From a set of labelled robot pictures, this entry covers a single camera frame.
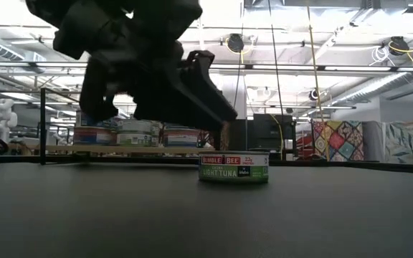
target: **hanging cable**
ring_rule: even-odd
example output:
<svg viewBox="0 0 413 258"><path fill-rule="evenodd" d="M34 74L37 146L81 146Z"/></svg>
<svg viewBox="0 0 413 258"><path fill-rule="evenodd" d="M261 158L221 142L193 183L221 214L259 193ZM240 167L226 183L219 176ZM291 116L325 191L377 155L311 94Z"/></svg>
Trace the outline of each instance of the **hanging cable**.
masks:
<svg viewBox="0 0 413 258"><path fill-rule="evenodd" d="M280 160L282 161L283 160L283 142L285 141L283 140L283 131L281 130L281 124L278 122L278 119L272 114L269 114L269 115L273 118L273 120L275 120L275 122L277 123L280 129Z"/></svg>
<svg viewBox="0 0 413 258"><path fill-rule="evenodd" d="M273 29L273 21L272 21L272 7L270 4L270 0L267 0L268 4L269 4L269 15L270 15L270 28L272 30L272 44L273 44L273 55L274 55L274 59L275 59L275 72L277 74L277 86L278 86L278 99L280 101L280 109L281 109L281 119L282 119L282 123L283 123L283 103L281 101L281 89L280 89L280 76L278 74L278 60L277 60L277 48L276 48L276 43L275 43L275 32ZM285 144L285 139L282 135L282 146L283 148L280 148L280 155L281 158L283 159L283 150L286 151L286 144Z"/></svg>
<svg viewBox="0 0 413 258"><path fill-rule="evenodd" d="M243 4L242 7L242 33L240 34L240 36L243 38L243 27L245 25L245 4ZM235 87L235 97L234 97L234 109L235 109L235 105L237 104L237 94L238 94L238 85L240 83L240 68L242 67L242 63L243 63L243 54L242 54L242 50L240 50L240 56L238 59L238 75L237 75L237 86Z"/></svg>
<svg viewBox="0 0 413 258"><path fill-rule="evenodd" d="M321 96L320 96L320 88L318 86L318 74L316 71L316 58L315 58L315 47L313 43L313 30L312 30L312 23L311 23L311 18L310 18L310 6L307 1L307 14L308 14L308 31L310 32L310 43L312 45L312 60L313 60L313 72L315 73L315 90L316 94L318 95L317 99L317 106L320 109L320 114L321 114L321 124L323 127L323 138L324 138L324 143L325 143L325 154L326 154L326 160L329 161L329 145L328 145L328 139L325 136L325 124L324 124L324 117L323 117L323 108L321 107Z"/></svg>

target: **tuna can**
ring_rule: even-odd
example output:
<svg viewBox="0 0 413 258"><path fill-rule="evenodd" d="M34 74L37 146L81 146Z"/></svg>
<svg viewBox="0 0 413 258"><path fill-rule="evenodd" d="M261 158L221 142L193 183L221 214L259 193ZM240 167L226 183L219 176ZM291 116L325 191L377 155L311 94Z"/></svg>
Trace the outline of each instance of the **tuna can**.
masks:
<svg viewBox="0 0 413 258"><path fill-rule="evenodd" d="M267 183L269 153L210 151L199 154L199 180L223 183Z"/></svg>
<svg viewBox="0 0 413 258"><path fill-rule="evenodd" d="M165 129L163 143L165 147L196 148L199 141L199 131L196 129Z"/></svg>
<svg viewBox="0 0 413 258"><path fill-rule="evenodd" d="M110 129L96 127L75 127L73 143L77 145L110 145L113 135Z"/></svg>

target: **metal can lid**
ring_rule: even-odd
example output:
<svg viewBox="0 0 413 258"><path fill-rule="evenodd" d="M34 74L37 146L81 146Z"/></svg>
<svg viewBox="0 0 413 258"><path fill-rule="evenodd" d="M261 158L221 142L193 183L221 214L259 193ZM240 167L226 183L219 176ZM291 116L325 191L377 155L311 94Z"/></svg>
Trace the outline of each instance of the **metal can lid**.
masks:
<svg viewBox="0 0 413 258"><path fill-rule="evenodd" d="M236 155L269 155L269 152L264 151L234 151L234 150L210 150L200 151L199 154L236 154Z"/></svg>

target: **white robot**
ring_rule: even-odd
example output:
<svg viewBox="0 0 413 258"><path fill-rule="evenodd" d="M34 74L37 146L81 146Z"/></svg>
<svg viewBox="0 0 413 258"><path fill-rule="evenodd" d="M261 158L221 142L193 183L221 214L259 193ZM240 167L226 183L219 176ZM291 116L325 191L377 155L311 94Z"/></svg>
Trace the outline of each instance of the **white robot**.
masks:
<svg viewBox="0 0 413 258"><path fill-rule="evenodd" d="M58 135L58 133L54 133L53 138L58 140L58 145L59 146L66 146L68 145L68 143L66 142L66 139L63 137L60 137L60 135Z"/></svg>
<svg viewBox="0 0 413 258"><path fill-rule="evenodd" d="M10 128L17 126L17 114L12 112L13 100L0 99L0 139L9 140Z"/></svg>

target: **colorful quilt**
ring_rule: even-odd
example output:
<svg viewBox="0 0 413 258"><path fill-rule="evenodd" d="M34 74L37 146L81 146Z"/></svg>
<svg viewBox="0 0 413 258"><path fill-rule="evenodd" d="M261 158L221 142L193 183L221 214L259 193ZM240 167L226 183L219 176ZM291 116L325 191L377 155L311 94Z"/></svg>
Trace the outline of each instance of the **colorful quilt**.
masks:
<svg viewBox="0 0 413 258"><path fill-rule="evenodd" d="M330 161L363 161L363 124L359 121L313 122L315 153L326 156L326 141Z"/></svg>

